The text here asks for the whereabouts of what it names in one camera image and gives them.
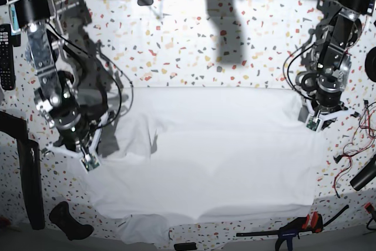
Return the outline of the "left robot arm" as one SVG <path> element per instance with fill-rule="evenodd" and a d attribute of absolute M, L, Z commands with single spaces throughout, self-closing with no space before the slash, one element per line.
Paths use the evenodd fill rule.
<path fill-rule="evenodd" d="M 314 43 L 303 51 L 306 70 L 296 76 L 294 87 L 304 98 L 300 120 L 318 132 L 340 116 L 358 117 L 341 101 L 351 69 L 349 50 L 361 38 L 361 16 L 371 16 L 375 0 L 331 0 L 322 4 L 333 11 L 315 29 Z"/>

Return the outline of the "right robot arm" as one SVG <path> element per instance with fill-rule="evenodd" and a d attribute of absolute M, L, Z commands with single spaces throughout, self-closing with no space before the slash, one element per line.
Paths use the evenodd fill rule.
<path fill-rule="evenodd" d="M 61 135 L 61 144 L 48 145 L 47 150 L 80 159 L 85 165 L 97 162 L 100 126 L 108 120 L 108 113 L 89 119 L 78 101 L 78 77 L 56 68 L 64 44 L 48 37 L 47 25 L 58 17 L 53 0 L 6 0 L 6 4 L 18 21 L 12 31 L 27 35 L 26 54 L 40 83 L 35 91 L 36 109 Z"/>

